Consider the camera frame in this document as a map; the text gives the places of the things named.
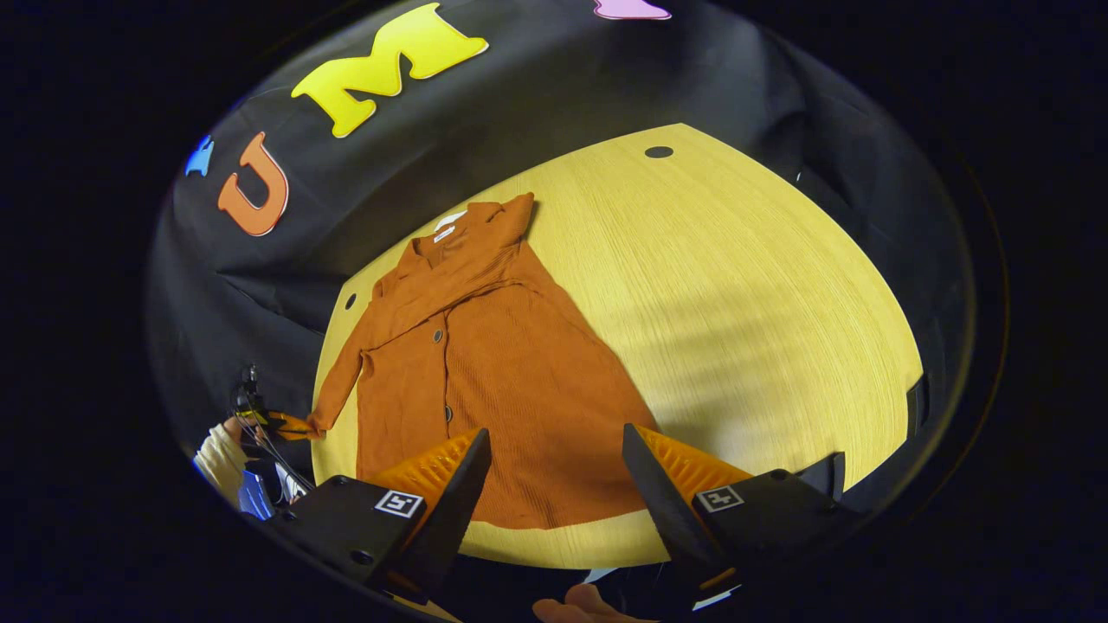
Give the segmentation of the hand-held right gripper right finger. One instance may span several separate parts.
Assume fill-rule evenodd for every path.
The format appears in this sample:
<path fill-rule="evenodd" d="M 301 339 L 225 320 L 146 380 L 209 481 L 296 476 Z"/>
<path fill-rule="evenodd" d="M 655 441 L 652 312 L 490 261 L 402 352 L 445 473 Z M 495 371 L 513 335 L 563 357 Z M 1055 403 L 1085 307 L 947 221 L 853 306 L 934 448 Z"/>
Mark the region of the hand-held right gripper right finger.
<path fill-rule="evenodd" d="M 669 556 L 658 610 L 693 611 L 736 588 L 773 588 L 866 519 L 796 472 L 753 476 L 637 425 L 622 437 L 622 461 Z"/>

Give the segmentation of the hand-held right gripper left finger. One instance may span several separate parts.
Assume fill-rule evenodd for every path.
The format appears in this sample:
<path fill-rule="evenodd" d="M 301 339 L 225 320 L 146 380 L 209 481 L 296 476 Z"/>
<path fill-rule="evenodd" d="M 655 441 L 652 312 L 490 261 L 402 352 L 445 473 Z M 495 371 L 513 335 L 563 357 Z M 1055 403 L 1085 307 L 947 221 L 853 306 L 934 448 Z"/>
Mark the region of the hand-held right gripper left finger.
<path fill-rule="evenodd" d="M 269 535 L 359 588 L 425 604 L 466 537 L 492 464 L 475 428 L 367 480 L 335 476 L 268 520 Z"/>

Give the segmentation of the orange corduroy shirt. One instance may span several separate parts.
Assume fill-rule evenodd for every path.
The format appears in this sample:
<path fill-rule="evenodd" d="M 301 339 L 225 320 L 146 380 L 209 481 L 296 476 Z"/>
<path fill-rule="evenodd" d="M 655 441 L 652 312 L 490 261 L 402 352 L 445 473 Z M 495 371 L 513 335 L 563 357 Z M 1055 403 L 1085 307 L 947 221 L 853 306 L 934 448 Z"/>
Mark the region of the orange corduroy shirt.
<path fill-rule="evenodd" d="M 356 471 L 381 473 L 474 429 L 492 464 L 473 519 L 550 530 L 642 511 L 627 423 L 657 423 L 620 358 L 538 261 L 533 194 L 471 202 L 408 241 L 376 280 L 307 423 L 325 437 L 355 399 Z"/>

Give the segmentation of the blue board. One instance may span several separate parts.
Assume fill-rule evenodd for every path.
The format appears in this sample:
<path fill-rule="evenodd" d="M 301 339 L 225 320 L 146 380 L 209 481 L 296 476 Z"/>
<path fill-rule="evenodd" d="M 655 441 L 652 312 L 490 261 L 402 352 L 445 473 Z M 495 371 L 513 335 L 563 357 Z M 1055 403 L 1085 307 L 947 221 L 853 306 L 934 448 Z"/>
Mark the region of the blue board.
<path fill-rule="evenodd" d="M 267 521 L 274 515 L 273 502 L 261 476 L 249 470 L 242 471 L 242 486 L 239 486 L 237 496 L 240 512 L 256 517 L 261 521 Z"/>

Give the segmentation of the black chair part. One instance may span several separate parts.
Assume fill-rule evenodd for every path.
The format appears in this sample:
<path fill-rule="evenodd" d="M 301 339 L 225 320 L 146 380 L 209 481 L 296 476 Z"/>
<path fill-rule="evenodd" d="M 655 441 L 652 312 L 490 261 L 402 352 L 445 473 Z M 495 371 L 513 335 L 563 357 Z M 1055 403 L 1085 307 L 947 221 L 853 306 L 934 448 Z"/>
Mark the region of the black chair part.
<path fill-rule="evenodd" d="M 839 502 L 847 489 L 847 455 L 843 451 L 835 451 L 815 461 L 814 464 L 796 471 L 796 476 L 806 484 Z"/>
<path fill-rule="evenodd" d="M 917 437 L 919 430 L 926 423 L 929 418 L 929 375 L 926 372 L 919 376 L 916 382 L 906 391 L 906 433 L 907 440 Z"/>

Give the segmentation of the black backdrop cloth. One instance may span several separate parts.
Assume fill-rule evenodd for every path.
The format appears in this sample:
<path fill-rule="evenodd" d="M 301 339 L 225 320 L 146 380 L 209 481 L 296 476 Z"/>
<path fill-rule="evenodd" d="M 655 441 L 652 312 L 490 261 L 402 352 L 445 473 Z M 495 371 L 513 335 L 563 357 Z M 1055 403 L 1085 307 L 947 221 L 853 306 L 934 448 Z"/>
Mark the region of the black backdrop cloth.
<path fill-rule="evenodd" d="M 756 471 L 847 455 L 897 502 L 906 391 L 929 433 L 970 276 L 934 159 L 890 104 L 748 17 L 661 0 L 404 0 L 261 79 L 184 170 L 144 331 L 171 441 L 199 450 L 242 367 L 307 417 L 408 241 L 533 194 L 526 239 L 666 435 Z"/>

